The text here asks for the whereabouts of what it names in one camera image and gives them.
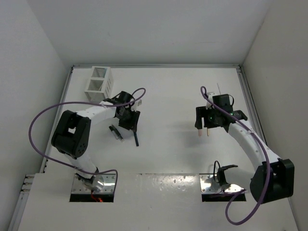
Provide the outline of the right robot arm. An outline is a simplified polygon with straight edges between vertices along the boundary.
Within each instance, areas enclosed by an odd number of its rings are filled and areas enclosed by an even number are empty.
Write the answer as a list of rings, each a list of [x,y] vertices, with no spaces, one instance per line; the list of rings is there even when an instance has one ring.
[[[249,190],[253,198],[268,203],[294,194],[295,166],[290,159],[282,159],[273,152],[253,130],[247,116],[234,110],[234,98],[229,94],[205,93],[205,106],[196,108],[195,127],[224,128],[233,137],[254,167],[254,173],[243,173],[238,165],[219,167],[215,181],[220,186],[233,184]]]

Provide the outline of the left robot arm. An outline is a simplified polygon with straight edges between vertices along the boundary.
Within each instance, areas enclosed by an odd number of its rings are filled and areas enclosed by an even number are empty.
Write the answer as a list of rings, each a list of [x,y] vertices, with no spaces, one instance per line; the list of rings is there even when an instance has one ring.
[[[58,152],[64,154],[77,170],[77,176],[85,183],[93,184],[98,175],[98,168],[86,153],[89,143],[90,129],[105,120],[116,118],[118,126],[133,132],[136,145],[138,120],[141,103],[140,97],[121,91],[113,98],[106,98],[99,103],[88,102],[91,107],[81,111],[66,110],[57,124],[51,144]]]

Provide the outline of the dark green gold pencil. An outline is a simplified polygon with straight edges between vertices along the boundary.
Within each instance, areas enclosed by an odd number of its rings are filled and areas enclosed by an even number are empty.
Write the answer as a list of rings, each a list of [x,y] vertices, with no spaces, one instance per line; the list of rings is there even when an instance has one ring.
[[[139,147],[139,140],[138,140],[137,131],[133,131],[133,135],[134,135],[136,146]]]

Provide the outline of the black clear mascara tube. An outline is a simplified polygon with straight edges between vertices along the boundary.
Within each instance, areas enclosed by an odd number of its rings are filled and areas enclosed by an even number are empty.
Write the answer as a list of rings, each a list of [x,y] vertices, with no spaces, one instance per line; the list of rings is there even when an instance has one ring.
[[[121,142],[124,141],[124,138],[122,137],[121,133],[119,132],[119,130],[114,125],[110,125],[109,129],[113,133],[113,135],[115,136],[115,138],[117,140],[120,140]]]

